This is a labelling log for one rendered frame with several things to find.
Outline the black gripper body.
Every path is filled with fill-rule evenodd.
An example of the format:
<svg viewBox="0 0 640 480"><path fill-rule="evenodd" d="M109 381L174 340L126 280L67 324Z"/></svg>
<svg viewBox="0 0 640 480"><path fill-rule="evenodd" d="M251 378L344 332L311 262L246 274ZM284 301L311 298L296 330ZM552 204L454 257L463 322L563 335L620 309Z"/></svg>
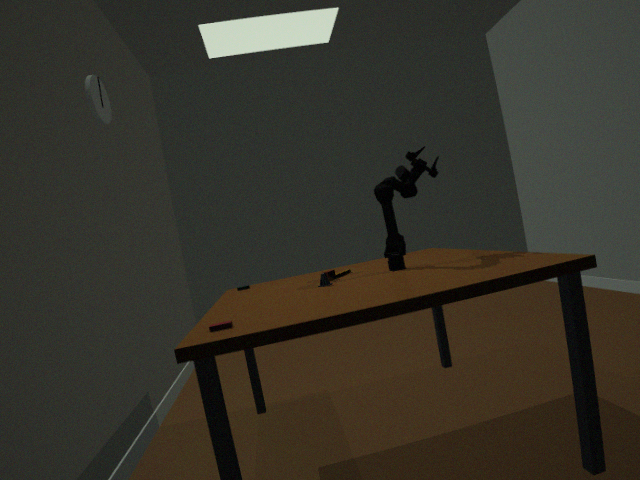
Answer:
<svg viewBox="0 0 640 480"><path fill-rule="evenodd" d="M412 154L412 153L410 153L409 151L408 151L408 153L406 154L405 158L406 158L407 160L409 160L410 162L411 162L411 161L413 161L413 159L416 159L416 158L415 158L415 155L414 155L414 154ZM416 160L417 160L417 159L416 159ZM413 167L413 168L414 168L414 167ZM413 168L410 170L410 172L409 172L409 173L410 173L410 174L412 174L413 176L415 176L417 179L419 179L419 177L420 177L422 174L421 174L421 175L419 175L419 174L418 174L418 173L419 173L418 171L415 171L415 172L414 172L414 171L412 171L412 170L413 170ZM436 171L434 168L430 169L430 168L428 168L427 166L426 166L426 168L427 168L427 169L426 169L426 171L427 171L427 172L429 172L429 175L430 175L431 177L433 177L433 178L435 178L435 177L439 174L439 172L438 172L438 171Z"/></svg>

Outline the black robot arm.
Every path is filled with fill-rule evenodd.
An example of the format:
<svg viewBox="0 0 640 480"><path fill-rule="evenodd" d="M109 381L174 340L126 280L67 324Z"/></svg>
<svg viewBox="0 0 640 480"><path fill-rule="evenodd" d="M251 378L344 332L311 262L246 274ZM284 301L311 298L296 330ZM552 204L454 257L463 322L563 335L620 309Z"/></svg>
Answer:
<svg viewBox="0 0 640 480"><path fill-rule="evenodd" d="M413 159L410 164L413 166L412 171L418 171L421 175L427 168L427 162L421 158L418 160ZM379 183L374 193L376 199L381 203L388 237L386 239L386 249L384 252L385 258L388 258L388 265L390 271L398 271L407 269L405 267L404 255L406 255L406 243L404 236L398 232L395 213L393 209L392 200L394 197L394 190L401 192L404 198L416 196L417 188L415 181L417 178L410 174L403 166L396 168L396 174L399 176L398 180L395 176L388 177ZM393 255L396 254L396 255Z"/></svg>

